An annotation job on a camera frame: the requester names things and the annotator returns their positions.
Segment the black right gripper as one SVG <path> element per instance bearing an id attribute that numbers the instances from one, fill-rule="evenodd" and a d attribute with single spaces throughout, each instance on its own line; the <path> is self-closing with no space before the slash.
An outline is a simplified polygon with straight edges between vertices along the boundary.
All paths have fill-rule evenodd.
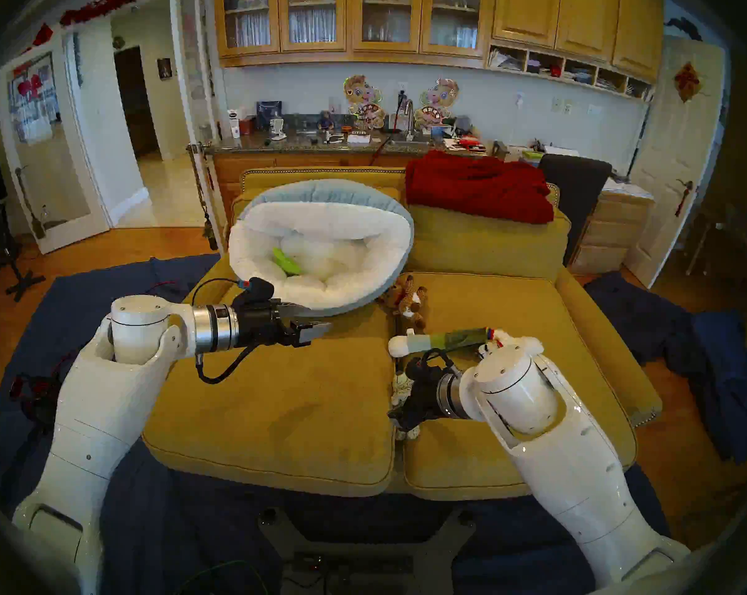
<path id="1" fill-rule="evenodd" d="M 389 420 L 398 433 L 419 433 L 423 422 L 448 418 L 439 405 L 436 384 L 396 377 L 392 384 Z"/>

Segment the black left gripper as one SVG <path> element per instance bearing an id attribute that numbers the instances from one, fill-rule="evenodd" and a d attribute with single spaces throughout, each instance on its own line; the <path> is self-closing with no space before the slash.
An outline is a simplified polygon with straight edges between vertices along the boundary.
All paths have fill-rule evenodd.
<path id="1" fill-rule="evenodd" d="M 273 346 L 307 347 L 327 334 L 330 322 L 291 321 L 287 326 L 282 318 L 313 318 L 310 308 L 291 302 L 236 302 L 238 332 L 236 347 Z"/>

